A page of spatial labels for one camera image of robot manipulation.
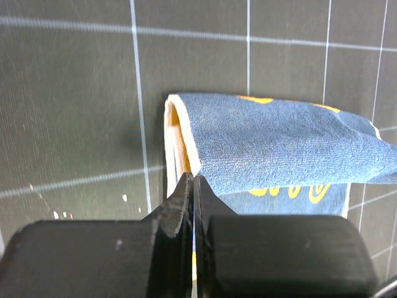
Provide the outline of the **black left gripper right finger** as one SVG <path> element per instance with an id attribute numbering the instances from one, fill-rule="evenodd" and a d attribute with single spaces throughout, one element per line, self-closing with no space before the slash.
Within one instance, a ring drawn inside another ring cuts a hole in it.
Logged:
<path id="1" fill-rule="evenodd" d="M 356 227 L 333 215 L 239 215 L 194 179 L 199 297 L 370 297 L 378 278 Z"/>

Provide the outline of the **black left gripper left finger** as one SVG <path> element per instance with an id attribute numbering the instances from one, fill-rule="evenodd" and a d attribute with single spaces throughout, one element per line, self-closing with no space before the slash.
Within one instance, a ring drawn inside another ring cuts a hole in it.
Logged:
<path id="1" fill-rule="evenodd" d="M 141 220 L 43 220 L 14 234 L 2 297 L 190 297 L 193 176 Z"/>

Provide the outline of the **yellow and blue cat towel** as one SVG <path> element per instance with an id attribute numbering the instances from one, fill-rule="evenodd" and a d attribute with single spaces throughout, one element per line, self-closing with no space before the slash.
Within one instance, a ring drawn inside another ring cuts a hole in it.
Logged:
<path id="1" fill-rule="evenodd" d="M 310 102 L 171 94 L 164 151 L 168 194 L 201 175 L 239 214 L 347 217 L 351 185 L 396 183 L 396 146 L 371 121 Z"/>

